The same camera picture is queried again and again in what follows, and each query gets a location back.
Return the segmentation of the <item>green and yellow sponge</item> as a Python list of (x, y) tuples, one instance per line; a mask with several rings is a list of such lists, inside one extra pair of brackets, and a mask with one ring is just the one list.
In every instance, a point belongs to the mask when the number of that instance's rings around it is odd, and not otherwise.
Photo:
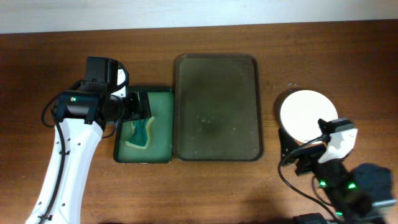
[(147, 149), (150, 143), (150, 126), (155, 120), (153, 116), (147, 119), (131, 121), (131, 136), (125, 144), (136, 149)]

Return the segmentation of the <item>white plate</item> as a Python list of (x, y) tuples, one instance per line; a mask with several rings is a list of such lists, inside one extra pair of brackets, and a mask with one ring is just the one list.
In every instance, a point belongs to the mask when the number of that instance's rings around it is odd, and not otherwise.
[(281, 104), (279, 119), (285, 131), (302, 143), (319, 137), (322, 133), (318, 120), (338, 119), (334, 104), (324, 95), (312, 90), (291, 93)]

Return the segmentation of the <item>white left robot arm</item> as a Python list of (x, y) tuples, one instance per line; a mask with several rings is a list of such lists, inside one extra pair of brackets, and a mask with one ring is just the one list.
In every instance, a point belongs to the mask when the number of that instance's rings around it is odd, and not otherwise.
[(67, 90), (51, 110), (55, 137), (49, 166), (28, 223), (79, 223), (91, 160), (106, 123), (150, 116), (146, 92), (125, 95)]

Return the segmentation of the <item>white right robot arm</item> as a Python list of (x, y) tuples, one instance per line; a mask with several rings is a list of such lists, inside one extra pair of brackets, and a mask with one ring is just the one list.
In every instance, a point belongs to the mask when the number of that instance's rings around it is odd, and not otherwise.
[[(370, 163), (353, 170), (344, 166), (356, 134), (352, 124), (324, 124), (320, 135), (298, 145), (280, 128), (281, 160), (277, 171), (287, 187), (324, 208), (332, 216), (330, 223), (385, 223), (383, 209), (397, 202), (392, 195), (392, 172)], [(327, 199), (312, 197), (294, 187), (282, 173), (282, 167), (291, 164), (296, 165), (297, 176), (311, 173), (312, 188), (321, 189)]]

